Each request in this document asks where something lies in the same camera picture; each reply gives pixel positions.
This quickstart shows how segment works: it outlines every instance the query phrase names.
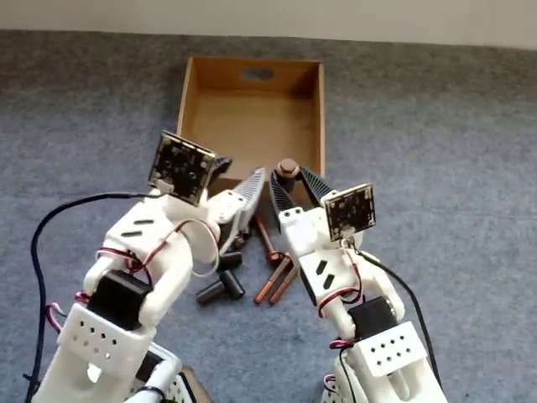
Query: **white wall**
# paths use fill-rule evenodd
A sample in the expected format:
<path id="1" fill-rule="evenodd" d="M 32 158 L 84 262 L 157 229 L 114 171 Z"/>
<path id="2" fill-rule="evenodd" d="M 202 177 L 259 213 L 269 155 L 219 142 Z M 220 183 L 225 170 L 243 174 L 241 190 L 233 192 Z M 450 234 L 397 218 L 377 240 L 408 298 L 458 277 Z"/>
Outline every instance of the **white wall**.
<path id="1" fill-rule="evenodd" d="M 0 0 L 0 29 L 298 36 L 537 49 L 537 0 Z"/>

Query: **wire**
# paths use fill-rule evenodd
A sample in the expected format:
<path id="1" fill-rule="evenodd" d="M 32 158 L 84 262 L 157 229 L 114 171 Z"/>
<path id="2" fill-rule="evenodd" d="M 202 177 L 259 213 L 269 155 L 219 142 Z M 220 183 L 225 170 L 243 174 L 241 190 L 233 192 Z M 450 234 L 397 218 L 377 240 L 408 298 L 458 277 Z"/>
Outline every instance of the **wire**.
<path id="1" fill-rule="evenodd" d="M 343 373 L 345 374 L 345 377 L 347 378 L 347 382 L 349 384 L 349 388 L 351 389 L 351 395 L 352 395 L 352 403 L 357 403 L 357 400 L 356 400 L 356 396 L 354 395 L 354 389 L 352 388 L 352 382 L 351 382 L 351 377 L 349 376 L 349 373 L 347 372 L 347 368 L 345 368 L 345 364 L 343 363 L 343 352 L 347 349 L 347 348 L 342 348 L 341 350 L 339 350 L 339 362 L 341 364 L 341 367 L 343 368 Z"/>
<path id="2" fill-rule="evenodd" d="M 78 301 L 82 304 L 87 304 L 90 300 L 90 295 L 88 295 L 85 291 L 78 291 L 75 294 L 75 301 Z"/>
<path id="3" fill-rule="evenodd" d="M 218 251 L 218 241 L 216 240 L 216 235 L 212 232 L 211 228 L 209 227 L 209 224 L 207 224 L 205 221 L 199 220 L 197 218 L 188 218 L 188 219 L 186 219 L 184 221 L 178 222 L 175 225 L 175 227 L 171 231 L 169 231 L 169 233 L 166 234 L 166 236 L 164 237 L 162 242 L 159 243 L 159 245 L 157 245 L 156 248 L 154 248 L 151 252 L 148 253 L 147 257 L 142 262 L 142 264 L 139 264 L 138 266 L 132 268 L 133 273 L 136 273 L 137 271 L 140 271 L 141 269 L 146 267 L 151 262 L 151 260 L 153 260 L 153 258 L 156 256 L 156 254 L 158 252 L 160 252 L 162 250 L 162 248 L 167 244 L 168 238 L 171 236 L 172 233 L 177 233 L 177 232 L 181 231 L 181 229 L 186 224 L 192 223 L 192 222 L 198 223 L 201 226 L 203 226 L 203 228 L 211 235 L 211 240 L 212 240 L 212 243 L 213 243 L 213 247 L 216 250 L 216 257 L 215 257 L 214 265 L 212 266 L 212 268 L 206 273 L 197 273 L 194 270 L 192 270 L 192 274 L 195 277 L 200 277 L 200 278 L 206 278 L 206 277 L 209 277 L 209 276 L 213 275 L 216 272 L 216 270 L 218 269 L 218 265 L 220 264 L 220 254 L 219 254 L 219 251 Z"/>
<path id="4" fill-rule="evenodd" d="M 328 302 L 332 301 L 332 300 L 335 300 L 338 296 L 342 296 L 343 294 L 346 294 L 348 292 L 356 292 L 358 293 L 359 295 L 362 294 L 362 290 L 360 290 L 359 288 L 356 288 L 356 287 L 342 287 L 338 290 L 335 290 L 333 292 L 331 292 L 330 294 L 328 294 L 327 296 L 325 296 L 321 302 L 319 302 L 319 307 L 317 309 L 317 313 L 319 314 L 319 317 L 325 317 L 322 313 L 322 309 L 326 306 L 326 304 L 328 304 Z"/>
<path id="5" fill-rule="evenodd" d="M 140 259 L 138 259 L 136 257 L 136 255 L 133 254 L 129 250 L 124 251 L 124 250 L 120 250 L 120 249 L 108 248 L 108 247 L 103 246 L 103 247 L 101 247 L 101 248 L 99 248 L 97 250 L 96 258 L 99 259 L 102 254 L 109 254 L 111 256 L 117 256 L 119 258 L 124 258 L 125 259 L 125 266 L 127 267 L 127 270 L 129 272 L 131 272 L 131 273 L 133 272 L 133 268 L 135 267 L 135 264 L 137 264 L 137 265 L 142 264 Z M 143 270 L 143 272 L 145 273 L 145 276 L 148 279 L 148 284 L 151 286 L 151 288 L 153 288 L 153 276 L 149 272 L 149 269 L 146 266 L 143 266 L 142 270 Z"/>
<path id="6" fill-rule="evenodd" d="M 49 321 L 49 324 L 52 326 L 52 328 L 54 328 L 54 330 L 56 330 L 57 332 L 61 332 L 62 326 L 55 318 L 54 312 L 58 313 L 62 317 L 67 317 L 67 315 L 61 310 L 60 305 L 58 305 L 57 302 L 52 302 L 46 307 L 46 316 L 47 320 Z"/>
<path id="7" fill-rule="evenodd" d="M 420 322 L 421 326 L 421 332 L 423 333 L 425 344 L 427 345 L 427 351 L 429 353 L 430 358 L 430 366 L 433 370 L 433 373 L 435 374 L 436 380 L 438 381 L 438 385 L 442 389 L 442 383 L 440 378 L 440 373 L 438 371 L 438 364 L 436 363 L 436 357 L 435 357 L 435 350 L 433 349 L 433 343 L 430 339 L 429 331 L 427 330 L 427 325 L 425 324 L 425 318 L 423 316 L 423 312 L 421 311 L 420 303 L 418 302 L 418 298 L 416 297 L 415 293 L 412 291 L 412 289 L 399 277 L 395 272 L 393 272 L 391 269 L 386 267 L 384 264 L 378 262 L 377 260 L 371 258 L 361 250 L 355 249 L 355 253 L 359 256 L 362 256 L 367 262 L 374 264 L 375 266 L 379 267 L 381 270 L 386 272 L 388 275 L 393 277 L 403 288 L 404 290 L 409 294 L 410 300 L 412 300 L 412 303 L 414 304 L 414 308 L 416 310 L 416 315 L 418 317 L 418 321 Z"/>
<path id="8" fill-rule="evenodd" d="M 80 206 L 82 204 L 96 202 L 104 199 L 133 199 L 137 197 L 149 197 L 149 198 L 158 198 L 162 195 L 147 195 L 145 193 L 100 193 L 89 197 L 84 197 L 79 200 L 70 201 L 64 203 L 51 212 L 49 212 L 41 222 L 38 224 L 35 229 L 34 236 L 32 237 L 32 242 L 30 244 L 30 253 L 32 255 L 32 264 L 34 266 L 35 276 L 37 277 L 38 287 L 39 287 L 39 325 L 37 332 L 37 342 L 35 345 L 35 357 L 34 357 L 34 367 L 32 368 L 32 373 L 29 376 L 29 385 L 26 392 L 26 403 L 31 403 L 32 396 L 37 390 L 36 386 L 39 383 L 39 371 L 41 368 L 41 360 L 43 358 L 43 345 L 44 345 L 44 325 L 46 323 L 46 286 L 44 283 L 43 270 L 41 269 L 41 264 L 39 263 L 38 257 L 38 245 L 39 237 L 44 230 L 44 227 L 52 220 L 55 216 L 61 212 L 68 210 L 72 207 Z"/>
<path id="9" fill-rule="evenodd" d="M 349 252 L 349 249 L 346 248 L 344 245 L 343 245 L 343 241 L 341 241 L 341 246 L 343 248 L 343 250 L 345 251 L 345 254 L 347 255 L 347 257 L 349 258 L 350 262 L 351 262 L 351 267 L 352 269 L 354 270 L 354 273 L 356 274 L 357 276 L 357 279 L 358 279 L 358 288 L 357 287 L 342 287 L 338 290 L 335 290 L 333 291 L 332 293 L 328 294 L 327 296 L 325 296 L 321 302 L 319 303 L 319 308 L 318 308 L 318 313 L 319 313 L 319 317 L 324 317 L 323 313 L 322 313 L 322 309 L 326 306 L 326 304 L 328 304 L 328 302 L 336 299 L 338 296 L 342 296 L 344 294 L 347 294 L 349 292 L 355 292 L 357 295 L 352 299 L 352 300 L 345 300 L 345 299 L 341 299 L 343 301 L 344 304 L 355 304 L 357 302 L 360 301 L 360 299 L 362 298 L 362 276 L 360 275 L 360 270 L 358 269 L 358 265 L 352 261 L 352 256 Z"/>
<path id="10" fill-rule="evenodd" d="M 136 391 L 136 393 L 138 392 L 153 392 L 153 393 L 156 393 L 157 395 L 160 396 L 160 399 L 161 400 L 164 400 L 166 399 L 166 394 L 159 388 L 157 388 L 156 386 L 142 386 L 140 389 L 138 389 Z"/>

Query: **bolt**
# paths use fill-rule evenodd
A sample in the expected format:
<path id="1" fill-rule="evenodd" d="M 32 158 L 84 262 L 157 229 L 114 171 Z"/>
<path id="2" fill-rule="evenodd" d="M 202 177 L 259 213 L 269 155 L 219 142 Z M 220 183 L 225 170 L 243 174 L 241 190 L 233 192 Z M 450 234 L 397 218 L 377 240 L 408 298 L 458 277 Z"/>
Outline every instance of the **bolt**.
<path id="1" fill-rule="evenodd" d="M 276 165 L 276 173 L 286 179 L 294 179 L 300 172 L 300 167 L 295 160 L 285 158 Z"/>
<path id="2" fill-rule="evenodd" d="M 264 297 L 269 293 L 270 289 L 273 287 L 274 283 L 278 280 L 278 278 L 284 272 L 285 268 L 287 267 L 290 261 L 291 261 L 290 257 L 286 254 L 284 258 L 282 259 L 282 261 L 279 262 L 279 265 L 276 268 L 276 270 L 268 278 L 267 282 L 265 283 L 261 291 L 256 295 L 255 299 L 253 300 L 256 304 L 260 304 L 263 301 Z"/>
<path id="3" fill-rule="evenodd" d="M 261 239 L 263 240 L 263 244 L 265 245 L 265 248 L 267 249 L 267 260 L 270 263 L 276 263 L 279 262 L 283 258 L 283 254 L 281 252 L 278 252 L 270 240 L 269 233 L 267 232 L 267 228 L 265 227 L 263 220 L 258 214 L 255 214 L 253 216 L 253 221 L 255 222 L 259 234 L 261 235 Z"/>
<path id="4" fill-rule="evenodd" d="M 278 302 L 282 295 L 284 294 L 284 291 L 287 290 L 287 287 L 291 284 L 291 281 L 293 281 L 293 278 L 298 274 L 299 268 L 298 266 L 293 266 L 289 273 L 284 277 L 284 280 L 282 281 L 282 284 L 279 285 L 279 287 L 276 289 L 276 291 L 272 294 L 268 302 L 270 302 L 270 305 L 274 305 L 276 302 Z"/>

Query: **black cable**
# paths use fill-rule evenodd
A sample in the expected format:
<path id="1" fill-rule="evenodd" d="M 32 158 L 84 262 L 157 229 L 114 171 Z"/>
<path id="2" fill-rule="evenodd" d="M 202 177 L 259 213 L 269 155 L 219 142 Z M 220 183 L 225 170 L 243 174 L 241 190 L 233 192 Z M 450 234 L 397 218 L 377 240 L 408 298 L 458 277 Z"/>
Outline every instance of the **black cable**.
<path id="1" fill-rule="evenodd" d="M 416 297 L 415 293 L 412 291 L 412 289 L 401 279 L 395 272 L 393 272 L 391 269 L 386 267 L 384 264 L 378 262 L 377 260 L 370 258 L 366 254 L 364 254 L 361 250 L 355 249 L 356 253 L 360 256 L 362 256 L 367 262 L 374 264 L 375 266 L 379 267 L 381 270 L 385 271 L 388 275 L 393 277 L 403 288 L 404 290 L 409 294 L 410 300 L 412 300 L 412 303 L 414 304 L 414 308 L 416 310 L 416 315 L 418 316 L 418 321 L 420 321 L 421 325 L 421 332 L 423 333 L 423 337 L 425 339 L 425 344 L 427 345 L 427 351 L 429 352 L 429 358 L 430 358 L 430 366 L 433 369 L 433 373 L 435 374 L 436 380 L 438 381 L 438 385 L 442 389 L 442 383 L 440 379 L 440 373 L 438 371 L 438 365 L 436 364 L 436 358 L 435 358 L 435 350 L 433 349 L 433 343 L 430 340 L 429 331 L 427 330 L 427 325 L 425 324 L 425 319 L 423 316 L 423 312 L 421 311 L 420 303 L 418 302 L 418 298 Z"/>
<path id="2" fill-rule="evenodd" d="M 341 367 L 343 368 L 343 373 L 345 374 L 345 377 L 347 378 L 347 382 L 349 383 L 349 388 L 351 389 L 351 395 L 352 395 L 352 403 L 357 403 L 356 396 L 354 395 L 354 389 L 352 388 L 352 382 L 351 377 L 349 376 L 349 373 L 347 372 L 347 368 L 345 368 L 345 364 L 343 363 L 343 351 L 345 351 L 347 348 L 342 348 L 339 350 L 339 362 L 341 364 Z"/>
<path id="3" fill-rule="evenodd" d="M 156 393 L 157 395 L 160 396 L 161 400 L 166 399 L 166 394 L 161 389 L 157 388 L 156 386 L 142 386 L 140 389 L 136 391 L 136 393 L 144 392 L 144 391 Z"/>
<path id="4" fill-rule="evenodd" d="M 43 270 L 39 264 L 39 258 L 37 254 L 39 236 L 44 230 L 44 227 L 58 214 L 61 212 L 82 204 L 96 202 L 98 200 L 104 199 L 133 199 L 137 197 L 150 197 L 158 198 L 162 195 L 146 195 L 144 193 L 127 193 L 127 192 L 115 192 L 115 193 L 99 193 L 93 196 L 84 197 L 79 200 L 70 201 L 64 203 L 51 212 L 49 212 L 41 222 L 38 224 L 35 229 L 34 236 L 32 237 L 32 243 L 30 244 L 30 253 L 32 255 L 32 264 L 34 265 L 35 276 L 37 277 L 38 287 L 39 287 L 39 327 L 37 333 L 37 343 L 35 345 L 35 357 L 34 357 L 34 368 L 32 369 L 32 374 L 29 376 L 29 385 L 28 391 L 26 392 L 26 403 L 31 403 L 34 393 L 37 391 L 37 386 L 39 384 L 39 371 L 41 369 L 41 359 L 43 357 L 43 344 L 44 344 L 44 326 L 46 322 L 46 287 L 44 284 Z"/>

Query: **black cylinder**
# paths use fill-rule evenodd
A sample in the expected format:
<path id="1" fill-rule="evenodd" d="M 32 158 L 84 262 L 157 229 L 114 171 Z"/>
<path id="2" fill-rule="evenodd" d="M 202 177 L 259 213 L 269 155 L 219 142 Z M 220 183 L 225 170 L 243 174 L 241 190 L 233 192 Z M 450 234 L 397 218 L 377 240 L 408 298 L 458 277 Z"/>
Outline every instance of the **black cylinder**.
<path id="1" fill-rule="evenodd" d="M 220 281 L 226 287 L 227 293 L 232 300 L 238 300 L 244 295 L 244 289 L 241 283 L 238 282 L 238 278 L 233 274 L 231 270 L 225 270 L 220 273 Z"/>
<path id="2" fill-rule="evenodd" d="M 242 264 L 242 254 L 240 252 L 228 252 L 220 256 L 218 269 L 225 270 L 231 266 L 239 266 Z"/>
<path id="3" fill-rule="evenodd" d="M 198 291 L 198 293 L 196 294 L 196 300 L 200 304 L 206 305 L 209 302 L 218 298 L 224 292 L 226 292 L 226 287 L 220 280 L 218 280 L 208 285 L 203 290 Z"/>

